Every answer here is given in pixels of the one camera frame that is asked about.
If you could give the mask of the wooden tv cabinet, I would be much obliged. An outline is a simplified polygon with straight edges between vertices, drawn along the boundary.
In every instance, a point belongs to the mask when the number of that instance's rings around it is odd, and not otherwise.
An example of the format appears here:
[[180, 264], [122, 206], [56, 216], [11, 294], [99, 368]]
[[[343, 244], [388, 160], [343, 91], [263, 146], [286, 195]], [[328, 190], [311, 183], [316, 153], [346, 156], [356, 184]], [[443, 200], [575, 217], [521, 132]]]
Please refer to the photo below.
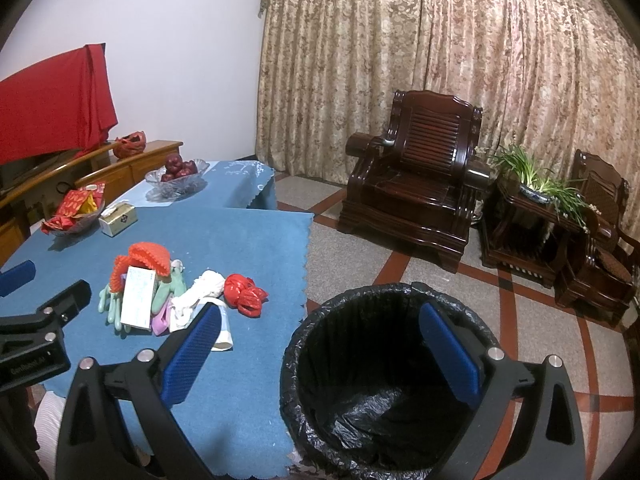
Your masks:
[[30, 237], [29, 209], [35, 209], [40, 219], [49, 217], [69, 188], [96, 181], [105, 183], [104, 198], [111, 203], [181, 147], [180, 141], [155, 140], [142, 153], [122, 160], [115, 157], [110, 144], [80, 157], [63, 153], [47, 170], [1, 194], [1, 261], [7, 262]]

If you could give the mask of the red cloth cover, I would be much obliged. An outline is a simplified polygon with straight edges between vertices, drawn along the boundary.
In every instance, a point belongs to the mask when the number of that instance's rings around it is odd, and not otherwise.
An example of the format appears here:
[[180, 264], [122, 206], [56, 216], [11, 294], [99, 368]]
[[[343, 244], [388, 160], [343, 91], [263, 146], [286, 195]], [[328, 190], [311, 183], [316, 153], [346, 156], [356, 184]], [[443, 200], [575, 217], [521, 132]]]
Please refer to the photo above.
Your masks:
[[99, 148], [118, 119], [104, 44], [38, 62], [1, 81], [1, 162]]

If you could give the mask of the tissue box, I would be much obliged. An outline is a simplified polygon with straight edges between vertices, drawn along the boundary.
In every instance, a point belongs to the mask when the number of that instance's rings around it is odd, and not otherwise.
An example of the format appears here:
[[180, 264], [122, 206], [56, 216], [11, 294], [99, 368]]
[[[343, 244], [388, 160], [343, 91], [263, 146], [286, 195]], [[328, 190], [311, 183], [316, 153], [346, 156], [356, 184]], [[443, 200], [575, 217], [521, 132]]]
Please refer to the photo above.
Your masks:
[[138, 215], [136, 208], [126, 200], [118, 203], [112, 203], [107, 206], [99, 216], [100, 230], [103, 234], [114, 237], [128, 226], [136, 223]]

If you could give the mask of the potted green plant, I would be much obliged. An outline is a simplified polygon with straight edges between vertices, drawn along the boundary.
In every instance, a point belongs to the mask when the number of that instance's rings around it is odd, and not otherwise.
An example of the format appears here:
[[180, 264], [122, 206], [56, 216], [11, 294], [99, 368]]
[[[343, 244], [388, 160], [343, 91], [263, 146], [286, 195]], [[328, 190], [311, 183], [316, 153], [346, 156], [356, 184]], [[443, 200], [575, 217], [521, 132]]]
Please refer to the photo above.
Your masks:
[[552, 206], [558, 218], [574, 221], [587, 231], [585, 213], [591, 206], [582, 194], [567, 181], [555, 177], [551, 169], [540, 166], [521, 145], [499, 146], [488, 160], [498, 174], [514, 174], [520, 182], [518, 187], [531, 200], [541, 198], [541, 205]]

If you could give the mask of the orange foam fruit net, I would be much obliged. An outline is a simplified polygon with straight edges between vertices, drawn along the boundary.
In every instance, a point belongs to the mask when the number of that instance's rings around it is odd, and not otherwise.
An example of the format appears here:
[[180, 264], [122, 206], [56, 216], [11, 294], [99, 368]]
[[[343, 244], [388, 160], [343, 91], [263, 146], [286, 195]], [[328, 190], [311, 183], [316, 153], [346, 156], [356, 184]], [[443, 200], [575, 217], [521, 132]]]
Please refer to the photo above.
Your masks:
[[128, 256], [133, 266], [153, 270], [163, 278], [170, 275], [170, 252], [160, 244], [151, 242], [132, 244], [128, 249]]

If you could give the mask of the green rubber glove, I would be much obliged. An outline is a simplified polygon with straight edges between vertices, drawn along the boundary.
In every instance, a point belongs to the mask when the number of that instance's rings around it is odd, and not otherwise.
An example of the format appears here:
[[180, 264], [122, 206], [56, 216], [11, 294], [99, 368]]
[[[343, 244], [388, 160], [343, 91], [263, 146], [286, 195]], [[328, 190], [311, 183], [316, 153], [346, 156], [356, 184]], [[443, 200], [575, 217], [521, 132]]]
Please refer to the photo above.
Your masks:
[[112, 324], [117, 333], [124, 330], [129, 333], [131, 327], [122, 322], [123, 292], [113, 292], [110, 285], [106, 285], [99, 293], [98, 311], [106, 313], [107, 324]]
[[157, 281], [157, 288], [152, 300], [152, 315], [157, 315], [169, 297], [178, 297], [186, 292], [186, 283], [183, 278], [184, 266], [181, 260], [175, 259], [170, 264], [170, 274], [167, 278]]

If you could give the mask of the red apples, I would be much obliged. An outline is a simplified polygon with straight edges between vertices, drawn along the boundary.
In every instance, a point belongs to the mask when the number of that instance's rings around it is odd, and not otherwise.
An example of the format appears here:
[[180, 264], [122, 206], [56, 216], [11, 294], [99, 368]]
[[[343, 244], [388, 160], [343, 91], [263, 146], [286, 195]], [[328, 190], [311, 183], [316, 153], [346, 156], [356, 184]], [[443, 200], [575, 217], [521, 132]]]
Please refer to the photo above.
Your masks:
[[184, 178], [198, 173], [198, 166], [194, 160], [183, 160], [179, 154], [170, 154], [165, 160], [165, 172], [160, 177], [162, 182]]

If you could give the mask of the blue table cloth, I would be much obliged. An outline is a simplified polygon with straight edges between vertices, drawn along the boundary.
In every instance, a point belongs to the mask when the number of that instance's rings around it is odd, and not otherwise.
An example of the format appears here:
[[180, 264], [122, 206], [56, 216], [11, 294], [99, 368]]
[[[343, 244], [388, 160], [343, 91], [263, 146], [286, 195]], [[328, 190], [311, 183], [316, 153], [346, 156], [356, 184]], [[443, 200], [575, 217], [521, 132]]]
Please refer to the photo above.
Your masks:
[[180, 320], [204, 306], [198, 286], [206, 283], [232, 340], [229, 350], [209, 352], [175, 419], [213, 474], [280, 477], [294, 448], [280, 414], [280, 369], [304, 315], [311, 223], [300, 212], [171, 206], [140, 209], [137, 222], [112, 237], [92, 232], [69, 242], [38, 233], [12, 258], [31, 261], [35, 277], [2, 299], [1, 312], [35, 311], [80, 280], [98, 294], [131, 245], [164, 246], [181, 262], [189, 291]]

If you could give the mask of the white tissue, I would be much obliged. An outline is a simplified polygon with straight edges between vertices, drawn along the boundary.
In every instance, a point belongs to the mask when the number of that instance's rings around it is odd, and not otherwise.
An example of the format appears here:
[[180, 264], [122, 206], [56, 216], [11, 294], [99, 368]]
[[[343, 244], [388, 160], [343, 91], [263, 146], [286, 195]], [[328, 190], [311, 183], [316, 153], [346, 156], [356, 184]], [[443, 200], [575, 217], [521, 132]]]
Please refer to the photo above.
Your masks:
[[206, 270], [186, 290], [184, 294], [170, 300], [170, 324], [171, 333], [187, 328], [193, 318], [192, 313], [196, 304], [204, 297], [218, 298], [224, 291], [226, 279], [213, 270]]

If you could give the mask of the black lined trash bin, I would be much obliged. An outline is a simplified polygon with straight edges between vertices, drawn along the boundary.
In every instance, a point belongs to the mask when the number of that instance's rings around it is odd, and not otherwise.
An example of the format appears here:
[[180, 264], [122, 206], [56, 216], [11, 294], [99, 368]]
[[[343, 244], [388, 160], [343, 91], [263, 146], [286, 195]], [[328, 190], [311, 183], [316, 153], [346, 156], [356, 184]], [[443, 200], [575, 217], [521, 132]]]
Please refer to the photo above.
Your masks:
[[487, 350], [498, 339], [457, 298], [394, 283], [342, 292], [308, 315], [282, 359], [280, 412], [294, 448], [351, 479], [473, 479], [501, 425], [456, 399], [420, 332], [429, 302]]

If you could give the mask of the dark wooden side table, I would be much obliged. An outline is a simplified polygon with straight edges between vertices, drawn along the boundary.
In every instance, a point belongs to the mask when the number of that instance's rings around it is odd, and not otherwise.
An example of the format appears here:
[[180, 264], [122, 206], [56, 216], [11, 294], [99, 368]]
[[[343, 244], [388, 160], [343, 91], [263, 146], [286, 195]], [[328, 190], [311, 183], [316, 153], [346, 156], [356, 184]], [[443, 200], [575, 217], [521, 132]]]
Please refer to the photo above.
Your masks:
[[484, 266], [509, 269], [551, 288], [568, 248], [585, 240], [586, 232], [575, 221], [526, 197], [517, 177], [498, 177], [490, 188], [480, 219]]

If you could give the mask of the glass fruit bowl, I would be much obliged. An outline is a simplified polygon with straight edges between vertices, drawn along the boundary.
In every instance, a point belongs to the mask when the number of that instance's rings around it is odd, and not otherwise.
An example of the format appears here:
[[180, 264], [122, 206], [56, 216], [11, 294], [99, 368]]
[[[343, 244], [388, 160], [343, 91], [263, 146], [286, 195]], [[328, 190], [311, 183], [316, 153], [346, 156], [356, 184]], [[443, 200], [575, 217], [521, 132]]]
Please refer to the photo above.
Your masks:
[[206, 187], [204, 176], [212, 166], [209, 162], [203, 159], [187, 160], [183, 166], [187, 172], [180, 170], [178, 176], [172, 174], [167, 179], [164, 178], [167, 172], [165, 166], [149, 171], [144, 180], [151, 188], [145, 193], [145, 198], [154, 203], [170, 202], [191, 196]]

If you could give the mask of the white paper box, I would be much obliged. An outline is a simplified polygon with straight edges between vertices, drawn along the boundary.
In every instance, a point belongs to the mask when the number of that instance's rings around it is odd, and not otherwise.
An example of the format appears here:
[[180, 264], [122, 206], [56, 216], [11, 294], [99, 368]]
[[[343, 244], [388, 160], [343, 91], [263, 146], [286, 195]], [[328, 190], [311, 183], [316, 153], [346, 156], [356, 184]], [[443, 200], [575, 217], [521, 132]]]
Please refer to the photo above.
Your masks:
[[156, 289], [154, 270], [130, 266], [122, 293], [122, 324], [138, 330], [151, 329], [151, 310]]

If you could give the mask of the glass snack dish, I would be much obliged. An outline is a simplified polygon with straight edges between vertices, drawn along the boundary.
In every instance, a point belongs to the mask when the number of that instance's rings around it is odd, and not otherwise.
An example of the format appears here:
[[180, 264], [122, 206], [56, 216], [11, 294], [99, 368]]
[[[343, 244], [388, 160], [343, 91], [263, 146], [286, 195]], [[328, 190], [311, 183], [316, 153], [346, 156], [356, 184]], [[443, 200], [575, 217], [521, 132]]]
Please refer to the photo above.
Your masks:
[[57, 214], [49, 220], [44, 220], [40, 226], [40, 230], [44, 234], [53, 234], [54, 236], [77, 235], [98, 221], [100, 214], [104, 211], [104, 206], [98, 210], [90, 212], [90, 214], [81, 214], [79, 217], [65, 217]]

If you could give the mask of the light blue plastic cloth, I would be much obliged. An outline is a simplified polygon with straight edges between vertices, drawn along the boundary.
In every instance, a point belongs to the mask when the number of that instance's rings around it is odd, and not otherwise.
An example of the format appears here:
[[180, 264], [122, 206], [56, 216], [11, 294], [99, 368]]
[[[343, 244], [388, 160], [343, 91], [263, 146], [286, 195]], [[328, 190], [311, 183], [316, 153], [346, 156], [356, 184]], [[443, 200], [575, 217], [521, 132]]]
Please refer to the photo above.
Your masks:
[[118, 196], [136, 208], [168, 207], [195, 198], [214, 208], [277, 209], [276, 172], [257, 160], [223, 160], [210, 162], [201, 182], [188, 195], [163, 196], [146, 181]]

